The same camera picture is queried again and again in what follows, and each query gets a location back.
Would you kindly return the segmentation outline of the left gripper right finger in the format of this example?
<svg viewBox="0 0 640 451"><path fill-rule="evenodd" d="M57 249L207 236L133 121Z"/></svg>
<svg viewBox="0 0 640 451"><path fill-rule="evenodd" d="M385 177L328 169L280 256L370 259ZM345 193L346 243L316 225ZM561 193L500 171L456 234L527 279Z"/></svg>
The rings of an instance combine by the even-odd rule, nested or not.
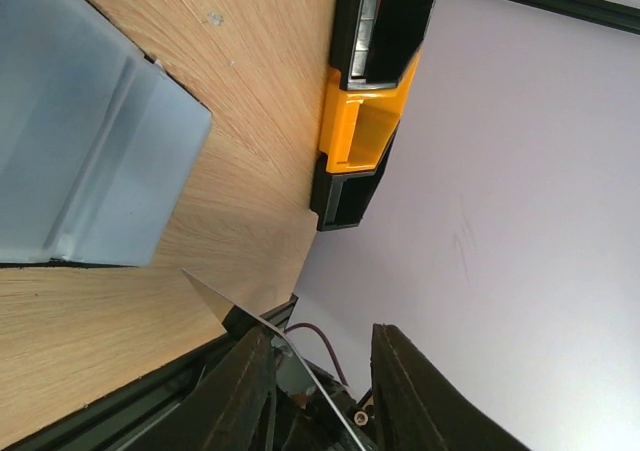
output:
<svg viewBox="0 0 640 451"><path fill-rule="evenodd" d="M381 450L525 450L395 325L375 324L371 379Z"/></svg>

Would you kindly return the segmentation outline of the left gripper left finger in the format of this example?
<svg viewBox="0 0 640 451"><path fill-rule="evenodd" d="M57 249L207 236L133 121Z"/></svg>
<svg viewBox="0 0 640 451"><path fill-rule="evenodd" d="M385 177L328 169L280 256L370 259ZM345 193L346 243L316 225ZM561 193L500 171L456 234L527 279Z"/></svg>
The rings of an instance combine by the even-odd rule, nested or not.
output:
<svg viewBox="0 0 640 451"><path fill-rule="evenodd" d="M275 378L274 353L249 331L196 389L134 442L136 450L247 450Z"/></svg>

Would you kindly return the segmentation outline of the black leather card holder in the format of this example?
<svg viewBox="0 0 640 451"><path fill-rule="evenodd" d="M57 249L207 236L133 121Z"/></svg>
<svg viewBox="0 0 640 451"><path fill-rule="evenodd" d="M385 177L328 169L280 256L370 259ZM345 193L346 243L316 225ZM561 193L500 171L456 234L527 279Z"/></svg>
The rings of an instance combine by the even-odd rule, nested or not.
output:
<svg viewBox="0 0 640 451"><path fill-rule="evenodd" d="M1 261L148 265L211 112L86 0L1 0Z"/></svg>

